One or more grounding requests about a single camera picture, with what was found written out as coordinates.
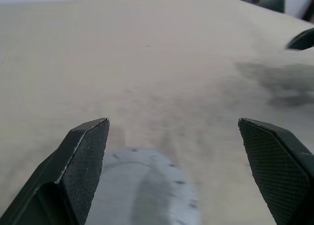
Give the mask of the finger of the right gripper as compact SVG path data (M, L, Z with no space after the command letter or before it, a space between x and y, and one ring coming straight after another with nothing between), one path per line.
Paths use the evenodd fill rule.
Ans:
M314 27L294 36L285 46L287 50L306 50L314 47Z

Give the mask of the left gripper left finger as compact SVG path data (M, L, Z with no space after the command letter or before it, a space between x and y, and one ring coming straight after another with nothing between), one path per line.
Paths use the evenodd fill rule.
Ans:
M33 172L0 225L85 225L103 166L109 119L71 129Z

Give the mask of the black folding chair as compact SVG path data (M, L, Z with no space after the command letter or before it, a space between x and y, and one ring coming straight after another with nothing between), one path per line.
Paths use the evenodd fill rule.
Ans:
M285 13L285 0L241 0L275 12Z

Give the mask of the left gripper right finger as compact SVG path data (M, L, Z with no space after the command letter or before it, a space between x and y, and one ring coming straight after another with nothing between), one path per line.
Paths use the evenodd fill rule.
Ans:
M255 183L277 225L314 225L314 154L290 131L240 118Z

